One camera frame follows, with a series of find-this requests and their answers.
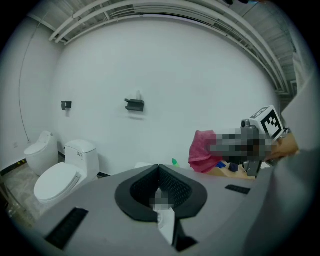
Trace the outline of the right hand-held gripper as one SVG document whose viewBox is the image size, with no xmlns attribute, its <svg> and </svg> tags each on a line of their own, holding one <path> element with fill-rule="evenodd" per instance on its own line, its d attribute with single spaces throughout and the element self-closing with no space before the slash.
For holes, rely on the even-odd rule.
<svg viewBox="0 0 320 256">
<path fill-rule="evenodd" d="M 242 165 L 249 177 L 257 177 L 263 160 L 271 154 L 272 146 L 285 132 L 273 105 L 241 121 L 239 128 L 217 133 L 210 140 L 210 153 L 228 163 Z"/>
</svg>

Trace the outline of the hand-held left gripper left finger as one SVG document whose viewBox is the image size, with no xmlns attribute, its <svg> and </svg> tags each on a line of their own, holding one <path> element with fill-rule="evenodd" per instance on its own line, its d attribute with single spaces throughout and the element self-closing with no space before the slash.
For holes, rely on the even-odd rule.
<svg viewBox="0 0 320 256">
<path fill-rule="evenodd" d="M 158 214 L 151 207 L 159 188 L 159 166 L 147 166 L 142 172 L 118 185 L 115 202 L 131 219 L 139 222 L 156 223 Z"/>
</svg>

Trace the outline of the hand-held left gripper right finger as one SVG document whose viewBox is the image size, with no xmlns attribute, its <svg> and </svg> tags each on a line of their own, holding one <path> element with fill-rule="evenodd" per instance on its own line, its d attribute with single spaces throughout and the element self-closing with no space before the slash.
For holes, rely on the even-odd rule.
<svg viewBox="0 0 320 256">
<path fill-rule="evenodd" d="M 176 171 L 159 166 L 159 188 L 174 212 L 172 247 L 181 252 L 198 242 L 186 235 L 181 220 L 196 217 L 208 199 L 206 188 Z"/>
</svg>

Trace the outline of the pink cloth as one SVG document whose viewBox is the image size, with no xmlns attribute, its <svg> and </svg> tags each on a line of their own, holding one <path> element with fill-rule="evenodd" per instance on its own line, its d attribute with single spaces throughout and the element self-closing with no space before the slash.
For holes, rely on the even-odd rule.
<svg viewBox="0 0 320 256">
<path fill-rule="evenodd" d="M 216 144 L 216 139 L 217 135 L 213 130 L 195 132 L 188 157 L 188 163 L 195 172 L 209 173 L 223 160 L 210 151 L 211 146 Z"/>
</svg>

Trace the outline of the white toilet with tank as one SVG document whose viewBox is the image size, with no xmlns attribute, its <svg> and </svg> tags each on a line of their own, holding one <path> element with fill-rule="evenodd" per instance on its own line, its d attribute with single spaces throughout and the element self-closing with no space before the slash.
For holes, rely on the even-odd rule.
<svg viewBox="0 0 320 256">
<path fill-rule="evenodd" d="M 95 145 L 76 139 L 65 145 L 64 152 L 64 162 L 46 170 L 34 186 L 34 195 L 43 205 L 52 206 L 98 178 L 100 163 Z"/>
</svg>

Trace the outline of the round white toilet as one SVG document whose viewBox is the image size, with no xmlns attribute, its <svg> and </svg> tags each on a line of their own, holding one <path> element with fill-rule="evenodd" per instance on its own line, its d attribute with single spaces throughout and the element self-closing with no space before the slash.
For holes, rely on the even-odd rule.
<svg viewBox="0 0 320 256">
<path fill-rule="evenodd" d="M 36 143 L 24 151 L 30 169 L 41 176 L 59 162 L 58 143 L 49 131 L 43 131 Z"/>
</svg>

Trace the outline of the white table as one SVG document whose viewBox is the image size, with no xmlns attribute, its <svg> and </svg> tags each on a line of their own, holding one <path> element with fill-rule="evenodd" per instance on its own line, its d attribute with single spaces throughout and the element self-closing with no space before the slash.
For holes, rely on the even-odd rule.
<svg viewBox="0 0 320 256">
<path fill-rule="evenodd" d="M 158 168 L 159 165 L 158 164 L 151 164 L 151 163 L 147 163 L 147 162 L 138 162 L 135 164 L 134 166 L 134 169 L 139 169 L 139 168 L 147 168 L 147 169 L 150 169 L 150 168 Z"/>
</svg>

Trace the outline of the large cardboard box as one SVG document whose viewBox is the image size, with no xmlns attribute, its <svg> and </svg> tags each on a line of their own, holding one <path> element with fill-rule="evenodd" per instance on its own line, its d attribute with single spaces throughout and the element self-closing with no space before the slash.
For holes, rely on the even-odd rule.
<svg viewBox="0 0 320 256">
<path fill-rule="evenodd" d="M 245 169 L 242 167 L 242 165 L 238 166 L 237 172 L 232 172 L 229 170 L 230 164 L 225 161 L 223 161 L 223 163 L 226 165 L 226 167 L 218 168 L 216 166 L 206 174 L 211 176 L 218 176 L 218 177 L 225 177 L 225 178 L 232 178 L 232 179 L 245 179 L 245 180 L 256 179 L 254 176 L 248 176 L 247 173 L 245 172 Z"/>
</svg>

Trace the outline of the person's grey hoodie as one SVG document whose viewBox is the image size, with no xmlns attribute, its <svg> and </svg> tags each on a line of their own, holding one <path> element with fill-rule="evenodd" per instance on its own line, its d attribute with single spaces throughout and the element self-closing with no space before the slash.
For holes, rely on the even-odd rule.
<svg viewBox="0 0 320 256">
<path fill-rule="evenodd" d="M 281 159 L 248 233 L 245 256 L 310 256 L 319 239 L 320 72 L 313 71 L 284 118 L 298 153 Z"/>
</svg>

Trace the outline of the row of white ceiling pipes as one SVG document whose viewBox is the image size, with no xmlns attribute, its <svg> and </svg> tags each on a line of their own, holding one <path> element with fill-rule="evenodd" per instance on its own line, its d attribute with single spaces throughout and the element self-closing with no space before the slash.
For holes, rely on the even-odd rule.
<svg viewBox="0 0 320 256">
<path fill-rule="evenodd" d="M 241 47 L 265 69 L 280 96 L 296 92 L 289 29 L 272 3 L 259 0 L 48 0 L 50 40 L 68 44 L 111 23 L 176 18 L 210 29 Z"/>
</svg>

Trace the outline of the black wall shelf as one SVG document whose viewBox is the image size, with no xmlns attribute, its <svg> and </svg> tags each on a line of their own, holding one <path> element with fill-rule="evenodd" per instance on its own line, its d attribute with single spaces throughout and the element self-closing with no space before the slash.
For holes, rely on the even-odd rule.
<svg viewBox="0 0 320 256">
<path fill-rule="evenodd" d="M 128 111 L 136 111 L 136 112 L 144 111 L 145 102 L 143 100 L 125 98 L 124 101 L 127 103 L 127 106 L 125 108 Z"/>
</svg>

